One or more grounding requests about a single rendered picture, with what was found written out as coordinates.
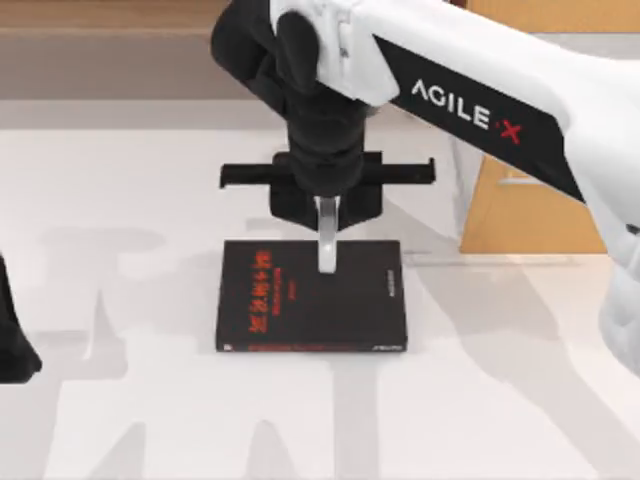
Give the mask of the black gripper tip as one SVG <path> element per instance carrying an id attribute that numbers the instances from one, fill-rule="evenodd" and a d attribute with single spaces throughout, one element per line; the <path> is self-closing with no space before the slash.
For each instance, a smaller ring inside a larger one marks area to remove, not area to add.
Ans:
<path id="1" fill-rule="evenodd" d="M 6 263 L 0 255 L 0 384 L 26 384 L 42 365 L 19 323 Z"/>

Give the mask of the light wooden cabinet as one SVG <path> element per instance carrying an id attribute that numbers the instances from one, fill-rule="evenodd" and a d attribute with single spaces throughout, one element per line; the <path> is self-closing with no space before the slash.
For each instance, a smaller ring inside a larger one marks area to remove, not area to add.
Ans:
<path id="1" fill-rule="evenodd" d="M 485 156 L 466 216 L 465 254 L 604 254 L 587 208 Z"/>

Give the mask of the black book with red lettering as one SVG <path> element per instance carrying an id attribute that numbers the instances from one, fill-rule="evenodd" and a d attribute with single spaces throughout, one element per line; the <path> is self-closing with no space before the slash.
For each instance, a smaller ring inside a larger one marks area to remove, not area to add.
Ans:
<path id="1" fill-rule="evenodd" d="M 341 241 L 337 259 L 336 272 L 324 274 L 311 240 L 227 241 L 217 351 L 406 351 L 399 242 Z"/>

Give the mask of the brown wooden cupboard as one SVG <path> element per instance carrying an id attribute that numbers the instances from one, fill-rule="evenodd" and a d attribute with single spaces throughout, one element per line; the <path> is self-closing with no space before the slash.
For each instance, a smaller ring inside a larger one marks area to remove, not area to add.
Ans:
<path id="1" fill-rule="evenodd" d="M 193 100 L 229 0 L 0 0 L 0 99 Z"/>

